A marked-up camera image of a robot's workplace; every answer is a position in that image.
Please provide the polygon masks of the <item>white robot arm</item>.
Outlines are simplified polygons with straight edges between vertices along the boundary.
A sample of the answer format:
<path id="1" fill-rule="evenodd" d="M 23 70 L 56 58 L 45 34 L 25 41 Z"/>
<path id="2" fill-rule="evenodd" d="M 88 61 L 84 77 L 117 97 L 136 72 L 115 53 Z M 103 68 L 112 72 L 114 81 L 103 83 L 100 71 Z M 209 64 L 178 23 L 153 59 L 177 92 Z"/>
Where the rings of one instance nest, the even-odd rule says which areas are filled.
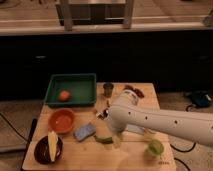
<path id="1" fill-rule="evenodd" d="M 113 133 L 127 125 L 145 127 L 213 148 L 213 114 L 143 108 L 139 97 L 125 89 L 107 109 L 106 122 Z"/>

